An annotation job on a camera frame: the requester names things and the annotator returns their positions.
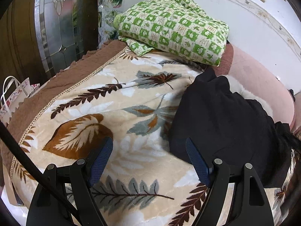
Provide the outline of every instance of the white fur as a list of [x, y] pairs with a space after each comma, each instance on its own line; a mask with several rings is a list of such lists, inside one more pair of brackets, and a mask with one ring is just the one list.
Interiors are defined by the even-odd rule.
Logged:
[[244, 99], [255, 99], [257, 100], [261, 106], [263, 107], [263, 109], [267, 112], [267, 114], [270, 117], [273, 117], [273, 110], [270, 107], [270, 105], [263, 100], [260, 97], [255, 96], [254, 94], [252, 94], [250, 91], [246, 90], [243, 85], [241, 85], [239, 83], [238, 80], [236, 80], [234, 77], [230, 76], [230, 75], [226, 75], [225, 77], [227, 77], [229, 85], [230, 85], [230, 91], [232, 93], [237, 92], [239, 93]]

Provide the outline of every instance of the green patterned plastic sheet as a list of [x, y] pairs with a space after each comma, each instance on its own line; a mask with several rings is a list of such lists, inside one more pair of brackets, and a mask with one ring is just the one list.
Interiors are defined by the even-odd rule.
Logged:
[[138, 56], [156, 48], [218, 66], [229, 27], [213, 19], [193, 0], [147, 0], [116, 17], [119, 39]]

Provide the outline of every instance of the metal bolt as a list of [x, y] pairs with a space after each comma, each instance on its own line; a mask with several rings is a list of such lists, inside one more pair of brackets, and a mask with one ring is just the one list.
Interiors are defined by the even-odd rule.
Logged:
[[215, 162], [215, 164], [218, 164], [218, 165], [223, 163], [223, 161], [219, 158], [215, 159], [214, 162]]
[[78, 159], [77, 161], [76, 161], [76, 164], [78, 164], [78, 165], [82, 165], [82, 164], [84, 164], [85, 163], [85, 159]]
[[250, 163], [246, 163], [245, 166], [246, 166], [246, 168], [248, 168], [248, 169], [252, 169], [252, 167], [253, 167], [252, 164], [250, 164]]
[[51, 169], [53, 169], [54, 167], [55, 167], [54, 164], [49, 164], [49, 165], [47, 166], [47, 169], [48, 169], [48, 170], [51, 170]]

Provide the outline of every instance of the brown ruffled fabric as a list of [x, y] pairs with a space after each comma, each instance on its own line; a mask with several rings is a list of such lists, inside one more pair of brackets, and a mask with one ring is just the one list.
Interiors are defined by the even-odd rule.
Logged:
[[[52, 98], [88, 76], [125, 47], [126, 43], [122, 41], [110, 40], [105, 42], [101, 49], [88, 51], [81, 60], [72, 62], [68, 70], [61, 70], [55, 77], [51, 78], [38, 93], [26, 98], [13, 113], [13, 117], [7, 127], [15, 140], [17, 142], [20, 140], [31, 121]], [[0, 149], [3, 164], [10, 171], [13, 154], [2, 141], [0, 141]]]

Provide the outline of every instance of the folded quilt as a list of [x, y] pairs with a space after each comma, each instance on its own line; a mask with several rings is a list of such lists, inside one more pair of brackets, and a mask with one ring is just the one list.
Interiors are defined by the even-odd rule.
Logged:
[[156, 48], [199, 63], [218, 66], [229, 34], [193, 0], [147, 0], [116, 16], [119, 40], [138, 56]]

